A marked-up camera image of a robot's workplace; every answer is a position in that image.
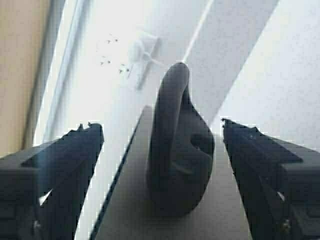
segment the curved sculpture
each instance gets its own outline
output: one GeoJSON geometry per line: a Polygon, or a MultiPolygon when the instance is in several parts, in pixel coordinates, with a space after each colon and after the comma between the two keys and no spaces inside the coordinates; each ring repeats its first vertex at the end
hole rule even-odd
{"type": "Polygon", "coordinates": [[[146,182],[164,216],[192,211],[213,167],[214,138],[191,103],[189,75],[185,64],[173,65],[162,80],[154,110],[146,182]]]}

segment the white cable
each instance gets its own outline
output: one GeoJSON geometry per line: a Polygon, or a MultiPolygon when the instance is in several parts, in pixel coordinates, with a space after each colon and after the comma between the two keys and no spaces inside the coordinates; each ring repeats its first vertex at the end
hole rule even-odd
{"type": "Polygon", "coordinates": [[[153,59],[149,52],[146,51],[145,46],[141,40],[136,40],[132,43],[132,45],[128,49],[128,58],[129,61],[132,63],[138,63],[140,62],[143,57],[146,56],[148,61],[153,62],[154,64],[161,66],[163,68],[167,68],[165,64],[162,62],[153,59]]]}

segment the white wall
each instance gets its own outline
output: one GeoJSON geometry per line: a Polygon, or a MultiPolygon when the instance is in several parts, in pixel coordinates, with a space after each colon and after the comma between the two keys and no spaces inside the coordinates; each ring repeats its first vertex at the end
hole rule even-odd
{"type": "Polygon", "coordinates": [[[320,1],[281,0],[219,109],[266,134],[320,151],[320,1]]]}
{"type": "Polygon", "coordinates": [[[278,0],[214,0],[186,60],[191,100],[210,124],[278,0]]]}

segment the dark gray sculpture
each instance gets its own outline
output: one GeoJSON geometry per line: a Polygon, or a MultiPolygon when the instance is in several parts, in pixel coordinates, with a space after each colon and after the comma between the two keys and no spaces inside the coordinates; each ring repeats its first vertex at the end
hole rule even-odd
{"type": "Polygon", "coordinates": [[[152,125],[146,181],[157,212],[182,216],[206,191],[214,138],[189,96],[189,69],[173,65],[161,83],[152,125]]]}

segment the beige wall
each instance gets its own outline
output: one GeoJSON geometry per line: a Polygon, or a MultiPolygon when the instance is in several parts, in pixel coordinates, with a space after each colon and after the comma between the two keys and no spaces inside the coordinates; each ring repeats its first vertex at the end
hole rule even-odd
{"type": "Polygon", "coordinates": [[[0,0],[0,156],[22,148],[50,0],[0,0]]]}

